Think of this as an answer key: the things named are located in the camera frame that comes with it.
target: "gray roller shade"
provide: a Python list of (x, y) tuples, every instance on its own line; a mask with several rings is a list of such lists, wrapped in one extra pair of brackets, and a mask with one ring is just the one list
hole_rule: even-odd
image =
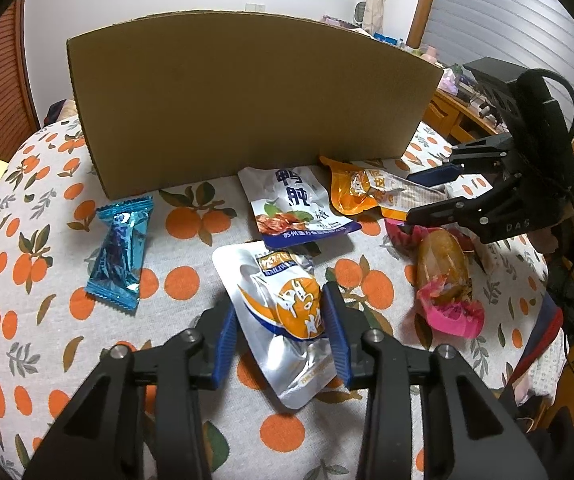
[[(574, 86), (574, 20), (558, 0), (434, 0), (422, 43), (445, 65), (490, 56), (555, 70)], [(571, 100), (550, 87), (570, 121)]]

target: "metal bolt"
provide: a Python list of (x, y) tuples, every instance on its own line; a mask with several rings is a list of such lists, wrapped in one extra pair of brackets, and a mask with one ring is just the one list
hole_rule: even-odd
[(385, 333), (382, 330), (378, 330), (377, 328), (372, 328), (371, 330), (367, 330), (365, 334), (365, 339), (370, 343), (380, 343), (385, 338)]
[(188, 328), (180, 332), (180, 337), (187, 343), (195, 343), (200, 338), (200, 332), (196, 329)]
[(109, 355), (114, 359), (122, 359), (129, 353), (129, 347), (125, 345), (116, 345), (109, 350)]
[(451, 345), (440, 345), (436, 350), (438, 351), (438, 355), (445, 359), (453, 359), (458, 355), (458, 350)]

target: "tablecloth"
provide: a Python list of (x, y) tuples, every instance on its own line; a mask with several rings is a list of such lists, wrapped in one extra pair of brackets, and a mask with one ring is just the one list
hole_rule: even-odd
[[(440, 164), (449, 152), (448, 143), (421, 123), (400, 160), (363, 164), (405, 176)], [(323, 182), (328, 180), (325, 169), (314, 170)], [(454, 188), (471, 197), (489, 184), (468, 176)], [(185, 329), (224, 291), (211, 263), (213, 250), (259, 239), (237, 177), (153, 195), (142, 299), (129, 316), (83, 290), (106, 234), (95, 211), (108, 200), (78, 118), (30, 137), (1, 180), (0, 462), (14, 478), (103, 349), (117, 342), (135, 349), (156, 346)], [(369, 212), (357, 220), (360, 231), (311, 248), (318, 281), (335, 278), (350, 289), (347, 301), (358, 298), (372, 324), (404, 344), (433, 349), (451, 343), (490, 388), (502, 388), (520, 359), (544, 294), (546, 266), (528, 240), (519, 236), (493, 244), (502, 264), (490, 276), (472, 262), (474, 296), (482, 301), (486, 319), (478, 338), (462, 340), (432, 331), (417, 315), (414, 264), (391, 246), (383, 219)], [(412, 388), (411, 399), (413, 476), (420, 479), (417, 389)], [(333, 380), (307, 406), (290, 412), (267, 388), (239, 340), (222, 389), (200, 394), (214, 478), (354, 478), (366, 400), (366, 392), (349, 392)], [(147, 448), (144, 453), (148, 478), (155, 466)]]

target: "cardboard box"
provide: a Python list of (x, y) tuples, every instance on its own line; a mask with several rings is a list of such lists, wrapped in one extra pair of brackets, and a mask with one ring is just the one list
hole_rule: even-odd
[(107, 197), (236, 174), (404, 153), (442, 70), (288, 16), (160, 14), (67, 42)]

